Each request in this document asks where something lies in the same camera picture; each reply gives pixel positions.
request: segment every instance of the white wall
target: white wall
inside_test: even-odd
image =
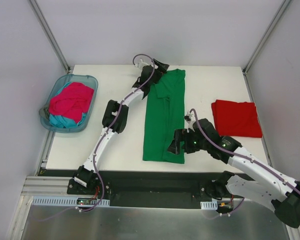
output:
[[[273,165],[300,179],[300,0],[292,2],[248,72]]]
[[[38,110],[63,74],[27,1],[0,1],[0,240],[47,133]]]
[[[283,0],[38,0],[70,65],[244,67]]]

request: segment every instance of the white table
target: white table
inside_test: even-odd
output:
[[[211,103],[216,99],[250,102],[240,67],[171,66],[185,70],[185,112],[195,108],[199,119],[214,123]],[[129,93],[141,71],[132,65],[76,65],[77,75],[94,76],[99,83],[89,123],[77,133],[56,133],[47,160],[47,169],[76,170],[90,155],[101,133],[102,118],[109,100],[120,101]],[[100,170],[220,173],[240,170],[213,159],[207,152],[185,154],[185,164],[143,161],[146,114],[145,98],[129,108],[124,131],[113,139],[103,153]],[[252,154],[267,162],[261,138],[235,137]]]

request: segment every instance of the laundry basket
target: laundry basket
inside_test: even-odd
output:
[[[57,92],[68,82],[77,82],[77,83],[82,83],[86,85],[87,87],[90,87],[94,90],[93,96],[91,99],[90,107],[88,112],[86,113],[86,117],[84,121],[77,127],[72,127],[72,128],[60,128],[60,127],[55,127],[50,124],[48,119],[45,119],[44,117],[40,117],[41,124],[48,130],[51,130],[53,132],[57,133],[76,133],[84,130],[88,124],[89,118],[91,111],[94,107],[95,103],[95,98],[97,94],[97,89],[98,89],[98,81],[95,77],[90,76],[90,75],[75,75],[75,74],[67,74],[62,77],[60,77],[54,84],[53,89],[49,95],[49,98],[47,99],[46,103],[49,104],[51,98],[53,98]]]

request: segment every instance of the red towel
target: red towel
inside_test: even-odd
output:
[[[73,82],[50,100],[49,113],[81,121],[82,113],[87,113],[94,90],[80,82]]]
[[[221,136],[262,137],[253,102],[217,100],[211,107],[215,129]]]

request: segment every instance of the pink cloth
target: pink cloth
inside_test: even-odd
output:
[[[82,113],[87,113],[94,90],[80,82],[73,82],[50,100],[49,113],[81,121]]]

